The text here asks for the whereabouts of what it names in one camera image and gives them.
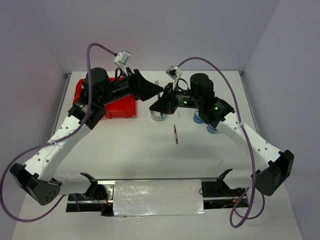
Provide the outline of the blue pen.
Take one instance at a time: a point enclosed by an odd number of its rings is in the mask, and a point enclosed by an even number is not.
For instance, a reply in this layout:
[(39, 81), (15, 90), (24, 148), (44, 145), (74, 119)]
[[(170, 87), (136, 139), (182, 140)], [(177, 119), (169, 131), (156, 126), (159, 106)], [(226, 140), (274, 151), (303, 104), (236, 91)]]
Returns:
[[(158, 80), (156, 80), (154, 83), (155, 83), (157, 86), (160, 85)], [(157, 100), (158, 100), (158, 101), (161, 100), (161, 95), (160, 95), (160, 93), (157, 94)], [(163, 108), (163, 104), (162, 104), (161, 102), (158, 103), (157, 105), (158, 105), (158, 107), (157, 107), (158, 110), (160, 110), (160, 109)], [(163, 112), (162, 112), (161, 110), (158, 111), (158, 112), (159, 112), (159, 114), (160, 114), (160, 120), (162, 121), (162, 120), (165, 118), (165, 116), (164, 116), (164, 114), (163, 114)]]

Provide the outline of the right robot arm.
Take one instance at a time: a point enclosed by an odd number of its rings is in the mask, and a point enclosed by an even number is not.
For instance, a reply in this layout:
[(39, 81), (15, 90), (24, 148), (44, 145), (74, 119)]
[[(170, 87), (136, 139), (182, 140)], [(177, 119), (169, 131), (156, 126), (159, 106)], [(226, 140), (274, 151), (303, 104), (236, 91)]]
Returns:
[(223, 196), (235, 189), (253, 187), (271, 196), (290, 176), (294, 155), (268, 143), (246, 123), (239, 120), (234, 108), (214, 93), (214, 83), (204, 73), (190, 77), (190, 89), (179, 90), (168, 83), (163, 94), (150, 106), (151, 111), (165, 115), (177, 108), (197, 109), (200, 118), (219, 133), (225, 134), (249, 157), (254, 157), (254, 170), (225, 170), (217, 179), (217, 190)]

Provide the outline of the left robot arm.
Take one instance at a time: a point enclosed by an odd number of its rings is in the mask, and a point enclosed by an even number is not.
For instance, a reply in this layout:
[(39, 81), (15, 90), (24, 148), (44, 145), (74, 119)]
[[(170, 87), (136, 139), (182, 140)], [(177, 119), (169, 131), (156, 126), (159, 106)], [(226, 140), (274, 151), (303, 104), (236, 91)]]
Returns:
[(164, 89), (146, 80), (138, 69), (111, 81), (107, 71), (91, 69), (83, 80), (79, 100), (70, 108), (63, 123), (46, 146), (24, 164), (14, 163), (10, 173), (19, 186), (40, 205), (51, 203), (59, 195), (79, 193), (91, 200), (97, 196), (98, 181), (81, 172), (76, 176), (57, 176), (57, 168), (75, 145), (106, 115), (105, 106), (127, 96), (147, 101)]

